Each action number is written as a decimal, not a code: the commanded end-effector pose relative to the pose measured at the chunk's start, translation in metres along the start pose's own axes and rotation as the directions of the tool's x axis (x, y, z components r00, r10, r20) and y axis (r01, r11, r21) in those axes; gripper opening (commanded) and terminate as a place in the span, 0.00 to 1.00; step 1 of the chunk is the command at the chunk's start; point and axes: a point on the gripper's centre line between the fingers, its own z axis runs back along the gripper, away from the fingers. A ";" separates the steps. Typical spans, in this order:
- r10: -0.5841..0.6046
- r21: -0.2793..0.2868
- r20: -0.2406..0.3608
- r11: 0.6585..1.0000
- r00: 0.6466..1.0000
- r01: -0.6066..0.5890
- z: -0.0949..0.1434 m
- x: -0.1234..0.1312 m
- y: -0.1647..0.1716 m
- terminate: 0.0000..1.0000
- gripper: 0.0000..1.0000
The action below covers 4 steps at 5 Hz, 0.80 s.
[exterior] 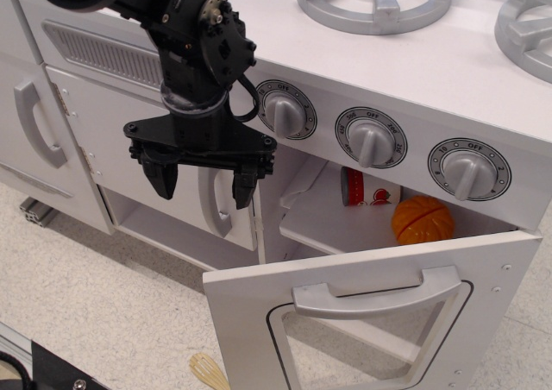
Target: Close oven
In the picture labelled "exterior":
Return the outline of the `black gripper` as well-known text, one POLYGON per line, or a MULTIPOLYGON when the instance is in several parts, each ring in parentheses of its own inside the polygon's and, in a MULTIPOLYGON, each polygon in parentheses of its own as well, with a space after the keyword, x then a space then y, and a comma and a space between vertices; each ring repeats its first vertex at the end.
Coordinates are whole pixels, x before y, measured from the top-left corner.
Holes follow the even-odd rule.
POLYGON ((273 173, 276 141, 249 128, 246 122, 259 112, 260 100, 252 98, 253 109, 234 116, 229 101, 206 113, 180 114, 134 120, 123 127, 131 140, 130 155, 156 193, 172 199, 178 180, 178 166, 212 167, 234 171, 232 194, 237 209, 250 205, 256 176, 273 173))

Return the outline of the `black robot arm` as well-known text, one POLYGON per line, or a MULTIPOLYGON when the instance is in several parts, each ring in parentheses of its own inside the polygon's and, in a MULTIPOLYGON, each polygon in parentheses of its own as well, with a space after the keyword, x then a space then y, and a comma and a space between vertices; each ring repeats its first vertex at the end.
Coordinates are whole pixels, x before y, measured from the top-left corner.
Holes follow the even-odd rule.
POLYGON ((229 0, 48 0, 75 12, 107 8, 140 23, 160 56, 160 93, 167 114, 133 121, 123 132, 130 155, 159 196, 173 196, 179 165, 230 170, 238 208, 249 206, 257 182, 273 171, 276 141, 248 127, 258 114, 233 114, 234 84, 255 88, 246 71, 255 44, 229 0))

